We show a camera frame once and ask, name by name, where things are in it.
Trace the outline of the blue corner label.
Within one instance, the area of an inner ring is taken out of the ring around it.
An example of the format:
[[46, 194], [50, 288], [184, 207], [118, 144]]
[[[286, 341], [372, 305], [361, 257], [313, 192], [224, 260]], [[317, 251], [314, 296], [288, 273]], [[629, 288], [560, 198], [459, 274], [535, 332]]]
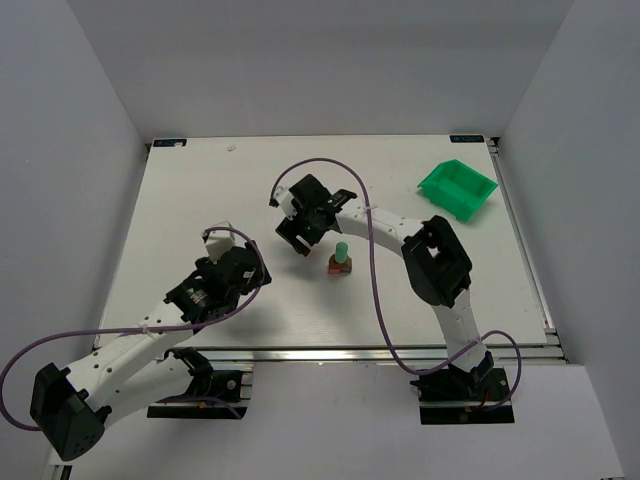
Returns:
[[484, 143], [483, 135], [477, 134], [451, 134], [449, 140], [452, 143]]
[[155, 139], [152, 143], [153, 148], [180, 148], [185, 147], [186, 145], [186, 138]]

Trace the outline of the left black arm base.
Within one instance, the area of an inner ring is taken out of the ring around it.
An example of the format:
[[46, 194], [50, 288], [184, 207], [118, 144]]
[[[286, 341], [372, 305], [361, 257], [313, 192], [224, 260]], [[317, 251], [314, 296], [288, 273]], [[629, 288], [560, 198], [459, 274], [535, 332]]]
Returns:
[[147, 408], [150, 419], [242, 420], [251, 398], [252, 373], [216, 366], [194, 348], [173, 349], [166, 358], [186, 364], [192, 379], [186, 391]]

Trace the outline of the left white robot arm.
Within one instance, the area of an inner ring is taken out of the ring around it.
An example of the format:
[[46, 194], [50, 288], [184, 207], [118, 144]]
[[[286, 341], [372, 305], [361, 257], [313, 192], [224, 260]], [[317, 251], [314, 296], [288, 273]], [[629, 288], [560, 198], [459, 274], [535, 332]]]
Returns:
[[110, 426], [150, 404], [173, 397], [200, 401], [224, 391], [227, 379], [181, 344], [271, 278], [250, 242], [195, 266], [143, 318], [139, 332], [121, 334], [63, 368], [50, 363], [37, 372], [30, 415], [61, 460], [86, 454]]

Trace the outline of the left blue corner label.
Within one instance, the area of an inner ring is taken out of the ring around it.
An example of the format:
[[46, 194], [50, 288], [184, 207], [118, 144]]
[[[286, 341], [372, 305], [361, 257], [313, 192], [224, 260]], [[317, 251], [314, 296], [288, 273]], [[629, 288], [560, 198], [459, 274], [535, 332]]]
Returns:
[[186, 138], [155, 139], [152, 143], [153, 148], [180, 148], [185, 147], [186, 145]]

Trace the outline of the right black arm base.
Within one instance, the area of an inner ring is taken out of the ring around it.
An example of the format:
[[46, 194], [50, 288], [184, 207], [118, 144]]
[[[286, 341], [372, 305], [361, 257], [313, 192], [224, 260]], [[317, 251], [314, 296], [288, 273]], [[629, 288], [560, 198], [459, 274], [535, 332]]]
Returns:
[[493, 368], [476, 390], [457, 381], [448, 369], [419, 377], [410, 384], [417, 389], [422, 425], [514, 424], [506, 372]]

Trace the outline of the green plastic bin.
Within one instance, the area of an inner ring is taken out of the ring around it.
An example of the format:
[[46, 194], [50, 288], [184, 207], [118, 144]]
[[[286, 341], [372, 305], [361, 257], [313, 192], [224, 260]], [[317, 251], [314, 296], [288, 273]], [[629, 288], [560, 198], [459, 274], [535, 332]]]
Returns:
[[417, 185], [420, 194], [461, 222], [468, 222], [497, 187], [457, 159], [441, 162]]

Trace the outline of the brown wood block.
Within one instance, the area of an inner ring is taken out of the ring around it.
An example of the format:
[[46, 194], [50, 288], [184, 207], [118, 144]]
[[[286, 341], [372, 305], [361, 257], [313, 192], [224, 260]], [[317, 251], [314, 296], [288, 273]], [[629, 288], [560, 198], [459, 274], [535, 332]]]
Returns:
[[344, 262], [338, 262], [335, 255], [329, 258], [328, 273], [329, 274], [343, 274], [350, 273], [352, 271], [352, 259], [347, 256]]

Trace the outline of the green wood cylinder block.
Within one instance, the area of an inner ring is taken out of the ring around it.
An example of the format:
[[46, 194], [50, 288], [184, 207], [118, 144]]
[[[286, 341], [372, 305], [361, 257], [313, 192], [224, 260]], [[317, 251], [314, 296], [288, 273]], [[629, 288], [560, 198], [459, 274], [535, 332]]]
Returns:
[[338, 242], [335, 246], [334, 253], [335, 262], [339, 265], [346, 264], [349, 260], [348, 244], [346, 242]]

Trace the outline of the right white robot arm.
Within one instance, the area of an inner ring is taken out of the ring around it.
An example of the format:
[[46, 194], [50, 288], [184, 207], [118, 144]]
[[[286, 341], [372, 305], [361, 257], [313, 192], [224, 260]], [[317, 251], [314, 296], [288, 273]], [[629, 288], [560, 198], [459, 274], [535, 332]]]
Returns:
[[487, 377], [493, 360], [471, 309], [472, 262], [445, 218], [397, 215], [373, 206], [367, 194], [330, 193], [311, 174], [291, 187], [274, 186], [269, 204], [285, 215], [276, 233], [300, 255], [333, 231], [367, 240], [370, 253], [380, 246], [401, 257], [412, 290], [436, 314], [448, 368], [470, 387]]

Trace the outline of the right blue corner label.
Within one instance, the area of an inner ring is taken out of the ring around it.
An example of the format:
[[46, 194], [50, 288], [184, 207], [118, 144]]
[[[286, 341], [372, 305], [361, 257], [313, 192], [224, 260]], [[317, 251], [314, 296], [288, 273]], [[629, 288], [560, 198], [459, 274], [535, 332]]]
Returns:
[[477, 134], [451, 134], [449, 140], [452, 143], [484, 143], [483, 135]]

